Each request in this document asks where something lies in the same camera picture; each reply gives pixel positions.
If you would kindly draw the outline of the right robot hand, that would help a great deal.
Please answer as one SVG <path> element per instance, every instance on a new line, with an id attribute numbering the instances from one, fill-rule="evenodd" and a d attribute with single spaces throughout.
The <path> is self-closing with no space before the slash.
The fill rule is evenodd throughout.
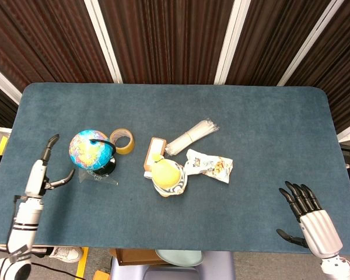
<path id="1" fill-rule="evenodd" d="M 284 196 L 292 210 L 302 231 L 302 237 L 294 237 L 282 229 L 276 232 L 289 243 L 307 248 L 320 258 L 328 259 L 339 255 L 343 243 L 331 220 L 324 210 L 314 192 L 306 185 L 285 181 L 288 190 L 283 188 L 279 192 Z"/>

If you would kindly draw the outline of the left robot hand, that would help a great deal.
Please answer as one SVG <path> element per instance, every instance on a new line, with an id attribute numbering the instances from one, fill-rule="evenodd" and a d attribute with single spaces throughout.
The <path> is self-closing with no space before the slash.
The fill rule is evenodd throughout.
<path id="1" fill-rule="evenodd" d="M 25 194 L 27 197 L 42 198 L 47 190 L 53 190 L 60 186 L 64 186 L 73 178 L 75 169 L 72 169 L 65 178 L 53 182 L 50 182 L 49 178 L 46 176 L 51 150 L 59 138 L 59 134 L 55 134 L 48 140 L 47 145 L 41 154 L 41 158 L 36 160 L 31 168 L 25 188 Z"/>

